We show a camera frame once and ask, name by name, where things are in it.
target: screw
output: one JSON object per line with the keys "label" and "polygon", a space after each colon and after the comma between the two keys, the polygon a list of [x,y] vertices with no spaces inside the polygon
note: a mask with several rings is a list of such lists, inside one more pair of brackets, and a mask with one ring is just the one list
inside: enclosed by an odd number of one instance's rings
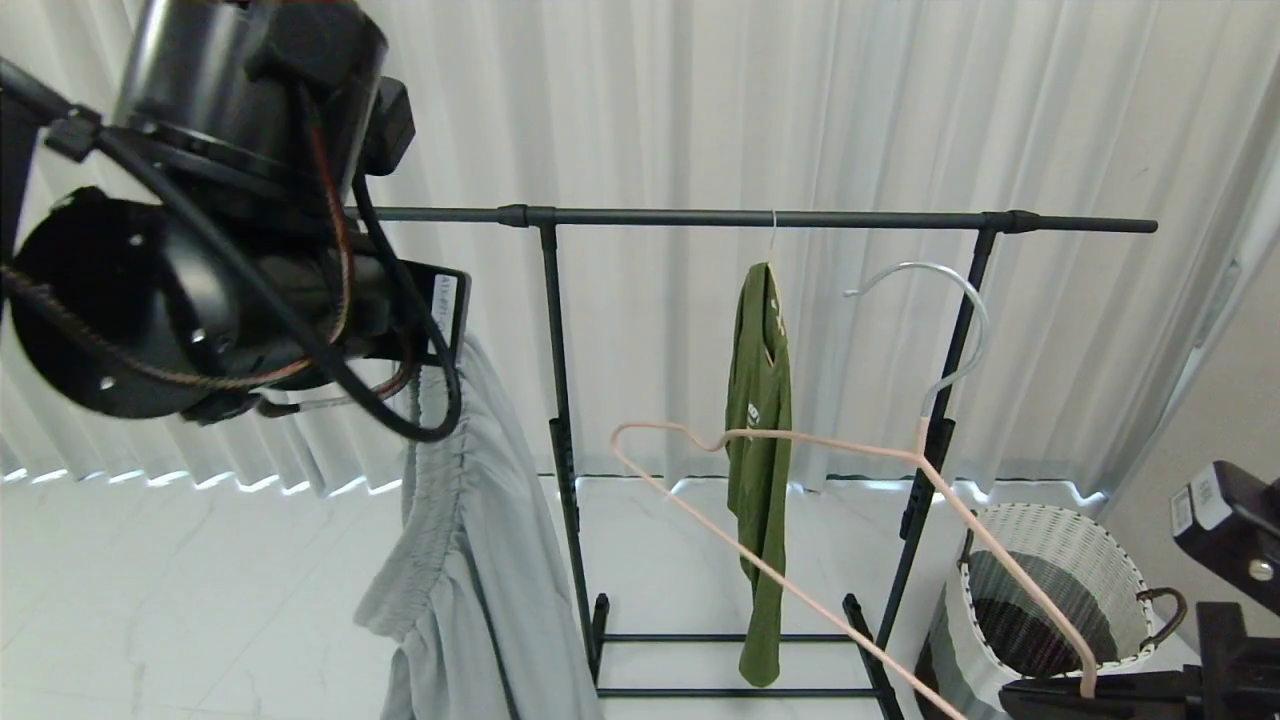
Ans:
{"label": "screw", "polygon": [[1276,570],[1266,560],[1251,560],[1249,577],[1260,583],[1270,583],[1276,577]]}

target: horizontal rod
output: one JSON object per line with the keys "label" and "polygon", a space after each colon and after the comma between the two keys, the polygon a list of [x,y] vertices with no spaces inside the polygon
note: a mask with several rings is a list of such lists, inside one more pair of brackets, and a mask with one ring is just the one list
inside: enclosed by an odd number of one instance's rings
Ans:
{"label": "horizontal rod", "polygon": [[660,227],[771,227],[781,228],[882,228],[882,229],[983,229],[1019,233],[1037,229],[1153,233],[1155,220],[1037,215],[1023,210],[1004,213],[836,213],[820,210],[653,210],[581,209],[539,205],[502,208],[378,208],[387,222],[498,223],[530,225],[660,225]]}
{"label": "horizontal rod", "polygon": [[[742,642],[742,633],[604,633],[607,643],[731,643]],[[783,634],[782,642],[791,643],[847,643],[849,635],[795,633]]]}
{"label": "horizontal rod", "polygon": [[874,688],[596,688],[600,697],[864,697],[878,698]]}

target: sticker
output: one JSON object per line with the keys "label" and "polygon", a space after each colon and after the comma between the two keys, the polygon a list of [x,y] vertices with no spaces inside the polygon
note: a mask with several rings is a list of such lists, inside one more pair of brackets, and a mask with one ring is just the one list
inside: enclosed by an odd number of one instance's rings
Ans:
{"label": "sticker", "polygon": [[1206,530],[1222,524],[1231,516],[1231,506],[1222,498],[1222,489],[1217,486],[1217,473],[1211,462],[1208,468],[1192,480],[1192,502],[1196,506],[1196,521]]}
{"label": "sticker", "polygon": [[1192,523],[1196,521],[1196,515],[1192,512],[1192,488],[1190,486],[1184,487],[1178,491],[1178,495],[1169,501],[1169,511],[1174,519],[1174,537],[1183,534]]}
{"label": "sticker", "polygon": [[457,302],[458,278],[435,275],[435,288],[431,290],[431,319],[440,325],[444,345],[453,347],[453,304]]}

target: curtain fold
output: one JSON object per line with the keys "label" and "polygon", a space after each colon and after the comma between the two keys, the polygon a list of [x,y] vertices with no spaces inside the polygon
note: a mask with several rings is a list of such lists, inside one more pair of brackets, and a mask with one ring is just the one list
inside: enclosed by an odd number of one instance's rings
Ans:
{"label": "curtain fold", "polygon": [[[385,73],[417,138],[380,205],[832,209],[1152,217],[1155,236],[1002,236],[983,295],[986,361],[960,383],[947,473],[1123,477],[1190,351],[1194,318],[1230,260],[1212,223],[1257,174],[1277,102],[1280,4],[1025,0],[844,3],[366,0]],[[0,53],[69,97],[109,109],[136,0],[6,8]],[[45,152],[22,227],[81,186],[145,197],[101,159]],[[543,471],[554,413],[535,231],[388,225],[411,260],[472,273],[468,325],[490,348]],[[960,301],[932,274],[844,299],[879,268],[965,272],[973,233],[780,228],[559,232],[577,470],[621,471],[627,419],[723,427],[733,307],[749,265],[773,263],[791,340],[797,429],[905,446],[937,379]],[[72,406],[29,368],[5,323],[0,462],[27,477],[233,473],[372,487],[402,443],[357,410],[241,418],[211,428],[118,421]],[[361,365],[376,382],[385,364]],[[315,391],[328,396],[334,389]],[[675,479],[723,454],[627,438]],[[792,479],[897,477],[893,462],[797,447]]]}

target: gray garment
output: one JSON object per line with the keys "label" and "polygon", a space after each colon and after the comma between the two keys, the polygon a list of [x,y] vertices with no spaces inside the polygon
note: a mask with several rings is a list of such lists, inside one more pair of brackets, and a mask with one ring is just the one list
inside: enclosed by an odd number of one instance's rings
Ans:
{"label": "gray garment", "polygon": [[[356,610],[399,643],[383,720],[603,717],[534,460],[480,347],[458,357],[462,419],[417,445],[404,533]],[[444,416],[428,368],[413,415]]]}

